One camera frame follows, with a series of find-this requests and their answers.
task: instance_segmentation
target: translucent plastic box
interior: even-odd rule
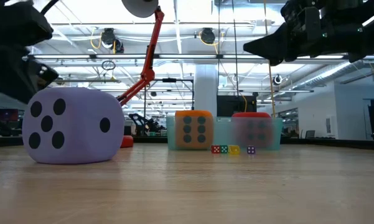
[[[211,145],[280,149],[281,118],[166,118],[170,150],[210,150]]]

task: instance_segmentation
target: foam cube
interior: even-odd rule
[[[87,88],[48,88],[25,110],[22,139],[28,154],[46,164],[83,164],[111,159],[123,138],[118,100]]]
[[[231,118],[235,142],[242,147],[273,144],[273,121],[267,113],[236,113]]]
[[[209,111],[175,112],[175,145],[179,149],[208,149],[213,143],[213,116]]]
[[[256,148],[254,146],[248,146],[247,148],[248,154],[256,154]]]
[[[241,153],[241,149],[239,146],[228,146],[228,152],[231,155],[239,155]]]
[[[213,154],[219,154],[220,153],[220,146],[218,146],[218,145],[212,145],[211,149],[212,149]]]
[[[220,146],[221,153],[228,153],[228,146]]]

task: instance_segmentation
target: wooden table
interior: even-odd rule
[[[136,144],[79,166],[0,148],[0,223],[374,224],[374,151],[286,145],[229,156],[166,147]]]

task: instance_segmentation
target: wall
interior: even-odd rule
[[[338,138],[337,133],[337,117],[336,117],[336,102],[334,83],[327,83],[325,87],[314,88],[313,93],[298,93],[291,102],[277,104],[275,106],[276,113],[298,108],[299,112],[299,132],[303,130],[302,137],[306,136],[306,131],[315,130],[316,137],[327,137],[326,133],[326,118],[333,116],[334,122],[334,137]],[[272,114],[270,106],[258,111],[264,111]]]
[[[374,82],[336,85],[335,98],[339,139],[366,140],[363,101],[374,99]]]

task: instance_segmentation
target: red robot arm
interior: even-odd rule
[[[141,91],[146,85],[148,85],[153,79],[155,79],[155,72],[152,69],[154,61],[155,47],[157,44],[157,39],[159,37],[159,32],[161,31],[161,25],[164,18],[164,13],[161,11],[161,8],[155,10],[155,26],[154,31],[152,32],[151,42],[149,43],[144,68],[141,72],[141,79],[135,83],[130,89],[124,92],[122,95],[118,96],[120,104],[125,105],[133,96],[135,96],[139,91]]]

